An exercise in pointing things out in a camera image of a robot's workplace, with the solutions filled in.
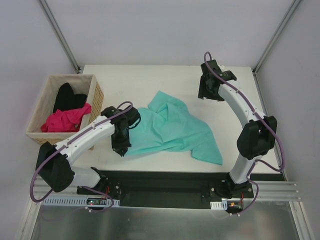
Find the teal t shirt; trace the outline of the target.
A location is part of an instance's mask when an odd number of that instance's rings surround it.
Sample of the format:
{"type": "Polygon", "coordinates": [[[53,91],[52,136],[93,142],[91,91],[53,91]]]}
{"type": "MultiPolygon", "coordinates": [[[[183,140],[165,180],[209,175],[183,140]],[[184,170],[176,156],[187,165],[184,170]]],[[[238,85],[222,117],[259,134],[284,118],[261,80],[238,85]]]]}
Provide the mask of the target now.
{"type": "Polygon", "coordinates": [[[182,100],[158,91],[138,112],[141,120],[129,131],[131,147],[127,155],[189,151],[196,160],[223,164],[211,128],[190,114],[182,100]]]}

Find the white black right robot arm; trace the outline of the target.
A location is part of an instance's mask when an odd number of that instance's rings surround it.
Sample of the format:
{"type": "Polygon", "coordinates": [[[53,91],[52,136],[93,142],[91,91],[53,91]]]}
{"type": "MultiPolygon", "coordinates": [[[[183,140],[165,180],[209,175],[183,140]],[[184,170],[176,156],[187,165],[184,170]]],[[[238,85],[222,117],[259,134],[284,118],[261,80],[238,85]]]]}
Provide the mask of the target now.
{"type": "Polygon", "coordinates": [[[225,101],[242,126],[236,141],[239,155],[235,165],[226,179],[214,188],[216,195],[230,199],[237,197],[248,186],[256,160],[274,148],[273,134],[278,123],[274,116],[267,116],[252,104],[232,71],[222,71],[214,59],[205,60],[200,67],[202,75],[198,98],[225,101]]]}

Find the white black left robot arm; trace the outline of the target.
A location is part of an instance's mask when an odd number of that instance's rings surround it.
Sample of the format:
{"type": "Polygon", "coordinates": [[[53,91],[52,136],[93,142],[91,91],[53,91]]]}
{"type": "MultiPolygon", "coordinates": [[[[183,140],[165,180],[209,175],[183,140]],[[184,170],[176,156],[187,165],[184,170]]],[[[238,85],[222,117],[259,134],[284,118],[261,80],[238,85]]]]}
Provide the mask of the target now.
{"type": "Polygon", "coordinates": [[[75,167],[76,160],[101,139],[110,137],[111,148],[123,157],[132,146],[129,131],[139,125],[141,115],[128,106],[105,108],[89,125],[71,137],[51,144],[43,143],[38,152],[36,172],[55,193],[68,187],[88,187],[94,194],[106,191],[107,177],[95,167],[75,167]]]}

